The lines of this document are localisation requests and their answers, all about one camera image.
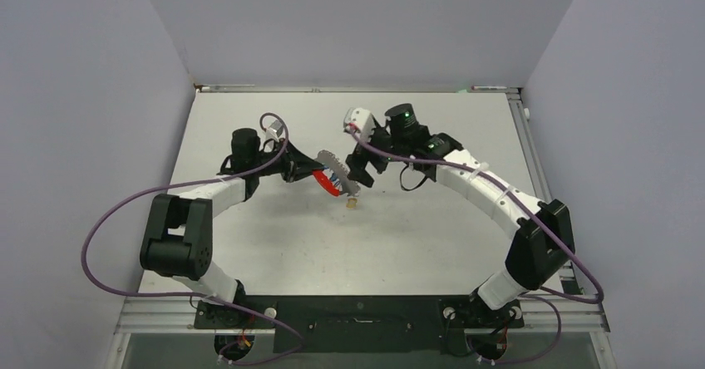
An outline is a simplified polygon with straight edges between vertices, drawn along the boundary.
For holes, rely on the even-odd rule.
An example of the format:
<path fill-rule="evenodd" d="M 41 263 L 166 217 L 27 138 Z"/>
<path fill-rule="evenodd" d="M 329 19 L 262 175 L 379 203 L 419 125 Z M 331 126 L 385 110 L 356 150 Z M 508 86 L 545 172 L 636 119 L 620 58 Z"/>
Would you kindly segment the metal key holder red handle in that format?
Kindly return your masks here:
<path fill-rule="evenodd" d="M 360 186 L 349 178 L 347 166 L 331 151 L 320 150 L 316 161 L 323 165 L 321 170 L 313 172 L 318 184 L 333 197 L 357 198 Z"/>

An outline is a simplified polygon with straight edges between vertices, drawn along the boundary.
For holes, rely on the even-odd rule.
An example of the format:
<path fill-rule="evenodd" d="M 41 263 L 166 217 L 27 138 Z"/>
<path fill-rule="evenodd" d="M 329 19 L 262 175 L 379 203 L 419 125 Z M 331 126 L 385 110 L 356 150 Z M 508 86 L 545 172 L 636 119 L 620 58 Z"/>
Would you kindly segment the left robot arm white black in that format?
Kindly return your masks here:
<path fill-rule="evenodd" d="M 253 317 L 274 326 L 279 321 L 248 307 L 242 282 L 214 262 L 214 219 L 252 198 L 263 177 L 279 175 L 293 183 L 324 170 L 322 163 L 288 141 L 280 123 L 266 133 L 271 149 L 254 129 L 233 131 L 230 153 L 216 178 L 183 184 L 179 194 L 156 195 L 139 253 L 144 270 L 184 284 L 189 302 L 215 309 L 226 327 L 238 327 Z"/>

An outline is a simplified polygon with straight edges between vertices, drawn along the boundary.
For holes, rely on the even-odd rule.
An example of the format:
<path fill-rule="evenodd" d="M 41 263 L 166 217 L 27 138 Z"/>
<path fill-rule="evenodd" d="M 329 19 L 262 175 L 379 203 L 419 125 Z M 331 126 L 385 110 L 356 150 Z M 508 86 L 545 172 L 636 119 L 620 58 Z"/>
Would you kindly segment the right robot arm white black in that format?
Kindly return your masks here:
<path fill-rule="evenodd" d="M 388 109 L 385 118 L 380 124 L 363 108 L 346 113 L 343 129 L 357 141 L 346 159 L 353 180 L 372 187 L 367 165 L 382 173 L 392 161 L 405 162 L 425 179 L 471 202 L 511 241 L 503 267 L 470 295 L 470 315 L 476 323 L 493 324 L 508 303 L 539 289 L 574 255 L 565 204 L 557 199 L 546 203 L 504 181 L 456 139 L 432 134 L 417 121 L 409 103 Z"/>

